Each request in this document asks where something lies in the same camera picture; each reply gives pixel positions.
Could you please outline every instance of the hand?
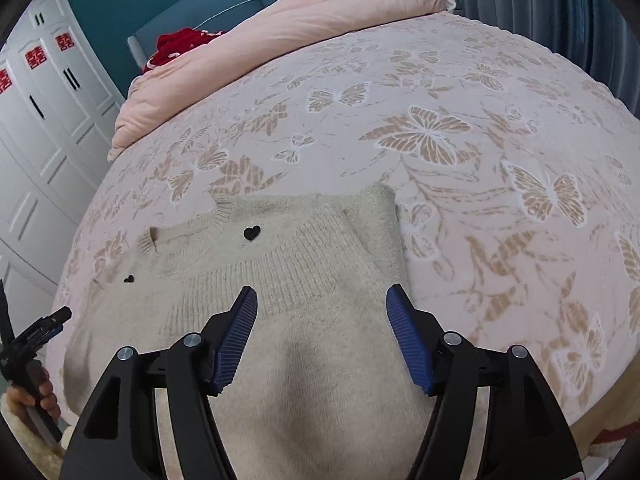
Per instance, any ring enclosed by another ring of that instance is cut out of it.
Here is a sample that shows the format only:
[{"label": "hand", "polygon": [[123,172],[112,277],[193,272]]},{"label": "hand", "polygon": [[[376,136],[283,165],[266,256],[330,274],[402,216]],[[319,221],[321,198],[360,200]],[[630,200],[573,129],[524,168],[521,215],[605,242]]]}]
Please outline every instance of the hand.
[{"label": "hand", "polygon": [[[58,399],[53,393],[53,384],[49,381],[49,372],[44,368],[42,369],[42,378],[44,382],[40,385],[39,390],[43,399],[40,401],[40,406],[49,413],[53,420],[58,421],[60,418]],[[11,412],[17,416],[25,426],[33,431],[33,433],[38,434],[25,408],[26,406],[35,406],[35,399],[20,386],[12,384],[6,391],[6,400]]]}]

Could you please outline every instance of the black heart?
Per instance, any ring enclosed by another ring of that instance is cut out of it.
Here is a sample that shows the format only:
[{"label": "black heart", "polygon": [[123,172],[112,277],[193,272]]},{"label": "black heart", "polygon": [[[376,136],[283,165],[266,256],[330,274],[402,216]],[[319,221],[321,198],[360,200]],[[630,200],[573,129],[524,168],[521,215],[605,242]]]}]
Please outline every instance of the black heart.
[{"label": "black heart", "polygon": [[247,229],[244,230],[244,233],[242,234],[249,241],[255,240],[256,237],[260,234],[260,226],[254,225],[253,227],[248,227]]}]

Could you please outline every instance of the sweater sleeve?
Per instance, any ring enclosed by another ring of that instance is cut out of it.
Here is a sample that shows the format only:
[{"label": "sweater sleeve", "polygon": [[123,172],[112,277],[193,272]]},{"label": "sweater sleeve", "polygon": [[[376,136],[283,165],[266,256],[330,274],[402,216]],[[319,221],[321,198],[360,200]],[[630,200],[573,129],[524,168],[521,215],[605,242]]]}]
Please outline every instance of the sweater sleeve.
[{"label": "sweater sleeve", "polygon": [[[47,480],[58,480],[60,468],[62,467],[62,459],[50,450],[42,439],[34,435],[31,430],[12,413],[6,400],[6,394],[2,394],[0,398],[0,412],[14,434],[15,439],[20,443],[24,452],[33,462],[33,465],[39,469]],[[68,443],[72,431],[73,428],[66,429],[63,435],[63,443]]]}]

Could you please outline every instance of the bed sheet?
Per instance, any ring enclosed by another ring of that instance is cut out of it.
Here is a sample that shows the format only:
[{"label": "bed sheet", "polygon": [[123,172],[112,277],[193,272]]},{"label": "bed sheet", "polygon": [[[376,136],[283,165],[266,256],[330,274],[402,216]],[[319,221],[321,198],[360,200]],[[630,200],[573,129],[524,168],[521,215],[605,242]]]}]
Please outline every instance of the bed sheet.
[{"label": "bed sheet", "polygon": [[145,226],[217,194],[380,180],[397,193],[414,304],[477,346],[527,346],[573,423],[638,350],[639,151],[639,121],[606,86],[448,13],[272,60],[127,149],[100,186],[56,297],[74,313],[47,355],[63,415],[76,420],[62,367],[84,288]]}]

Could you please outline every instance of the red paper decoration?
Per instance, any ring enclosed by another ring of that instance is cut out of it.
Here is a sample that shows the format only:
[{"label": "red paper decoration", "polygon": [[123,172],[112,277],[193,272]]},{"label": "red paper decoration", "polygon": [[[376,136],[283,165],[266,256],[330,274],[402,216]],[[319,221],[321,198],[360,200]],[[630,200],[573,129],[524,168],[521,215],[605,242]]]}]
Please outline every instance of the red paper decoration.
[{"label": "red paper decoration", "polygon": [[47,56],[45,56],[44,50],[41,46],[37,46],[36,48],[28,51],[27,54],[24,55],[24,57],[27,60],[27,63],[29,64],[31,70],[47,60]]},{"label": "red paper decoration", "polygon": [[0,94],[4,92],[9,86],[11,86],[11,78],[6,69],[0,70]]},{"label": "red paper decoration", "polygon": [[58,44],[60,50],[66,50],[68,48],[71,48],[72,46],[76,46],[73,38],[71,37],[71,34],[69,34],[68,32],[56,36],[56,43]]}]

